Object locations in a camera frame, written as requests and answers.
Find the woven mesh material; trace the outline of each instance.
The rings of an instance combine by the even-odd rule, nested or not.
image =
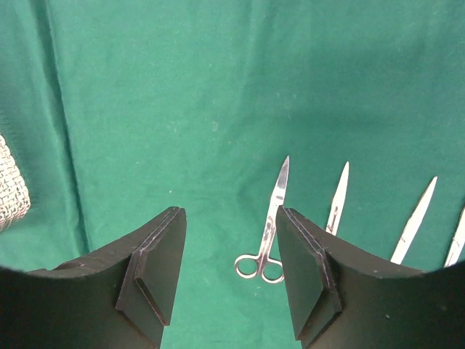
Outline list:
[[[5,139],[0,135],[0,231],[23,218],[29,207],[28,188]]]

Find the surgical instrument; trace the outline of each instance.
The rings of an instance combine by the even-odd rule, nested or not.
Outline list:
[[[458,258],[460,257],[460,252],[464,248],[465,244],[465,207],[462,209],[462,213],[460,214],[460,218],[458,219],[457,230],[452,238],[452,242],[450,243],[450,249],[448,253],[448,257],[445,260],[445,267],[450,267],[457,263]]]
[[[286,196],[286,188],[288,185],[288,174],[289,174],[289,156],[286,157],[281,170],[279,172],[278,179],[276,180],[275,188],[273,189],[270,206],[268,208],[267,220],[263,230],[262,243],[260,244],[260,250],[257,255],[253,254],[242,254],[234,262],[234,268],[236,273],[241,278],[254,278],[257,274],[260,274],[263,280],[269,284],[278,284],[284,280],[284,275],[281,273],[278,278],[268,278],[264,270],[268,265],[278,265],[282,271],[283,264],[279,260],[275,260],[270,257],[273,240],[276,234],[276,214],[278,213],[278,207],[284,204],[284,198]],[[239,268],[239,262],[242,260],[253,260],[256,264],[256,270],[253,273],[243,273]]]
[[[341,221],[342,209],[346,199],[347,182],[349,180],[349,162],[346,162],[344,169],[339,179],[336,192],[331,202],[331,211],[329,212],[328,224],[326,224],[326,231],[330,234],[336,235]]]
[[[391,262],[396,264],[402,263],[405,255],[407,254],[408,248],[415,238],[416,232],[420,228],[421,221],[426,214],[426,210],[428,209],[429,202],[431,201],[431,197],[434,192],[434,187],[436,186],[436,181],[437,177],[434,177],[421,196],[411,217],[407,221],[399,242],[397,243],[397,247],[394,250],[394,254],[392,255]]]

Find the scissor blade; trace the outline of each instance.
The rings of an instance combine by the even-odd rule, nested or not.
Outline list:
[[[460,219],[458,220],[457,230],[450,243],[448,257],[445,260],[445,267],[450,267],[457,263],[460,253],[465,244],[465,207],[462,209]]]
[[[342,209],[344,208],[344,202],[346,200],[348,181],[349,162],[346,162],[333,197],[333,202],[331,202],[331,211],[329,212],[328,224],[326,225],[326,231],[333,235],[337,234],[339,222],[341,221]]]
[[[391,262],[400,264],[402,263],[405,255],[407,254],[408,248],[410,247],[413,239],[415,238],[416,232],[420,228],[421,221],[426,214],[426,210],[428,209],[429,202],[431,201],[431,197],[434,192],[434,187],[436,186],[437,177],[434,177],[428,188],[424,191],[423,195],[420,198],[413,214],[407,221],[405,225],[404,231],[400,236],[399,243],[392,255]]]
[[[272,206],[278,207],[284,204],[286,196],[286,188],[288,186],[289,176],[289,156],[286,157],[284,163],[279,171],[278,179],[276,180],[275,188],[271,194],[270,208]]]

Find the metal instrument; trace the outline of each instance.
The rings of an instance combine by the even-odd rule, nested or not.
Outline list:
[[[347,182],[349,181],[349,162],[346,162],[344,169],[339,179],[336,192],[331,202],[331,211],[329,212],[328,224],[326,224],[326,231],[330,234],[336,235],[341,221],[342,209],[346,200]]]
[[[407,221],[404,231],[400,236],[400,240],[397,243],[397,247],[394,250],[394,254],[392,255],[391,262],[396,264],[402,263],[405,255],[407,254],[408,248],[415,238],[416,232],[420,228],[424,215],[426,214],[426,210],[428,209],[429,202],[431,201],[431,197],[434,192],[434,187],[436,186],[436,181],[437,177],[434,177],[421,196],[413,214]]]
[[[270,206],[268,208],[267,220],[263,230],[259,253],[257,255],[242,254],[234,262],[235,271],[241,278],[254,278],[259,274],[262,279],[269,284],[278,284],[284,280],[284,275],[282,274],[283,264],[281,261],[271,258],[270,252],[276,235],[276,214],[278,213],[278,207],[284,204],[284,198],[286,196],[288,174],[289,156],[286,157],[286,160],[281,167],[278,180],[276,181],[275,188],[271,195]],[[243,260],[253,260],[256,264],[256,270],[253,273],[243,273],[239,267],[239,263]],[[268,278],[265,275],[265,268],[271,264],[278,265],[281,268],[280,277]]]
[[[465,207],[462,209],[460,218],[458,219],[457,230],[450,243],[448,257],[445,259],[445,267],[450,267],[457,263],[460,257],[460,252],[465,244]]]

